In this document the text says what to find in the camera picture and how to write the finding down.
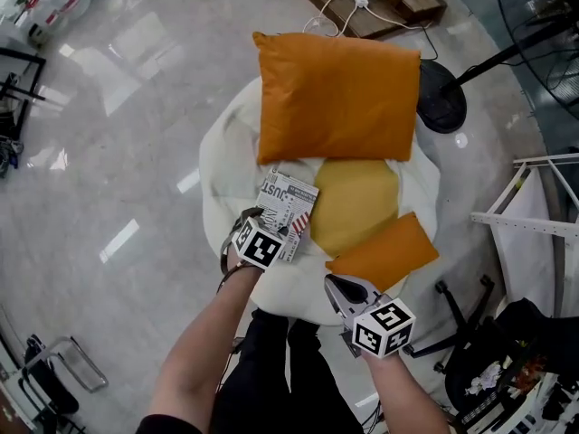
white bean bag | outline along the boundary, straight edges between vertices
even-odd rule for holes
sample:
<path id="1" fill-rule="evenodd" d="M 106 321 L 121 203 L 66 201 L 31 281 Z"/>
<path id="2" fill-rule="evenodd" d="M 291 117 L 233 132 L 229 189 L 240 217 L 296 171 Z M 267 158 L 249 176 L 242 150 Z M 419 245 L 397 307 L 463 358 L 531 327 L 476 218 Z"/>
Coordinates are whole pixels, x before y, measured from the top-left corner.
<path id="1" fill-rule="evenodd" d="M 201 142 L 199 172 L 203 191 L 204 229 L 209 245 L 220 248 L 243 209 L 255 204 L 263 179 L 273 165 L 257 165 L 260 137 L 261 78 L 252 81 L 229 104 Z M 324 159 L 280 162 L 276 166 L 308 184 Z M 415 212 L 428 237 L 436 234 L 436 198 L 440 172 L 413 142 L 409 162 L 386 160 L 399 182 L 398 216 Z M 306 231 L 291 263 L 278 261 L 269 268 L 252 294 L 266 312 L 293 316 L 320 325 L 341 325 L 324 291 L 330 257 Z M 395 295 L 400 281 L 388 293 Z"/>

forearm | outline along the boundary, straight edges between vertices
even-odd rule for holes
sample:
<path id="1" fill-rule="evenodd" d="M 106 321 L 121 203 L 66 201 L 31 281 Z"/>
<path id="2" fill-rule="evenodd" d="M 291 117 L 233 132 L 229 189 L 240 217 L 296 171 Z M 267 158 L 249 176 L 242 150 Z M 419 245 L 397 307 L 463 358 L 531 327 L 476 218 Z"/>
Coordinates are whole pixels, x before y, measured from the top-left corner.
<path id="1" fill-rule="evenodd" d="M 399 355 L 377 359 L 364 353 L 388 430 L 393 434 L 448 434 L 441 409 L 410 374 Z"/>
<path id="2" fill-rule="evenodd" d="M 205 432 L 215 390 L 260 271 L 241 269 L 181 334 L 157 378 L 150 413 L 170 414 Z"/>

orange pillow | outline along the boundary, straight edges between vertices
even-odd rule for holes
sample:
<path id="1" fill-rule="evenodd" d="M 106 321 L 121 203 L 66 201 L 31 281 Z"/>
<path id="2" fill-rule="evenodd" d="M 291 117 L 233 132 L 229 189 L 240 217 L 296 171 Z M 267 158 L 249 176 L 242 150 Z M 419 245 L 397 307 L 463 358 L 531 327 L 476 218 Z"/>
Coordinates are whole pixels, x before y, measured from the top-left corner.
<path id="1" fill-rule="evenodd" d="M 438 257 L 416 214 L 411 212 L 335 260 L 326 262 L 326 267 L 336 275 L 367 279 L 384 292 L 411 271 Z"/>
<path id="2" fill-rule="evenodd" d="M 420 52 L 308 33 L 253 33 L 253 40 L 262 79 L 258 164 L 410 159 Z"/>

black pants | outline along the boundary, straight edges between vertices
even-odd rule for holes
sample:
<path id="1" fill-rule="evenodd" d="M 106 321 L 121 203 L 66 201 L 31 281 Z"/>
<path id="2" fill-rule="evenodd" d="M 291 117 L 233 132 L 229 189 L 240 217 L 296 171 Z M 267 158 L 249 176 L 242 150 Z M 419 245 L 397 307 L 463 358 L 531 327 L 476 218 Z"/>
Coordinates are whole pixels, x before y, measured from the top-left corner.
<path id="1" fill-rule="evenodd" d="M 315 328 L 309 334 L 293 331 L 288 335 L 283 316 L 253 312 L 240 361 L 215 398 L 211 432 L 363 433 L 319 352 Z"/>

white tiled floor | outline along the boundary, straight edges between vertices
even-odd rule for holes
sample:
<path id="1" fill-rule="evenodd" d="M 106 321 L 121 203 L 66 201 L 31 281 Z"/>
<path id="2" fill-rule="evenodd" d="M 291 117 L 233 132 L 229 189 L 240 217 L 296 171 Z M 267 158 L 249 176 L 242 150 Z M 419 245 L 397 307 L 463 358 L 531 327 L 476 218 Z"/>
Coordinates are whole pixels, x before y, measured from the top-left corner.
<path id="1" fill-rule="evenodd" d="M 460 2 L 445 1 L 429 35 L 439 61 L 460 73 L 496 47 Z M 94 0 L 47 47 L 43 94 L 53 104 L 33 108 L 21 168 L 0 183 L 0 298 L 21 339 L 75 335 L 109 377 L 95 395 L 71 387 L 89 432 L 135 429 L 171 344 L 214 294 L 220 273 L 200 189 L 184 187 L 195 182 L 205 131 L 259 75 L 252 31 L 300 31 L 315 14 L 307 0 Z M 421 33 L 393 40 L 432 56 Z M 432 287 L 441 275 L 465 310 L 481 274 L 500 281 L 487 230 L 469 212 L 494 201 L 513 156 L 544 153 L 509 68 L 477 78 L 465 93 L 461 135 L 417 131 L 441 169 L 441 259 L 403 291 L 418 311 L 418 346 L 452 330 Z M 346 399 L 370 395 L 364 364 L 337 330 L 320 334 Z M 443 401 L 432 371 L 438 357 L 409 364 Z"/>

